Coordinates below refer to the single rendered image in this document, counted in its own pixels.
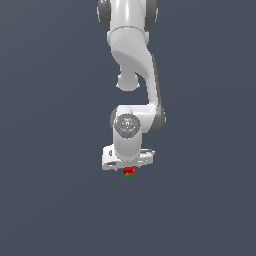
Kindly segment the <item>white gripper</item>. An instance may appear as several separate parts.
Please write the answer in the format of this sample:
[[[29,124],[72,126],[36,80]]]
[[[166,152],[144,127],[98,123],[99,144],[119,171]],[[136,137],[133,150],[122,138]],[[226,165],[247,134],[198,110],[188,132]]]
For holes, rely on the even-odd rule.
[[[115,170],[126,167],[141,167],[153,163],[155,151],[152,149],[142,149],[139,155],[129,161],[119,159],[115,154],[114,145],[105,146],[102,154],[102,169]]]

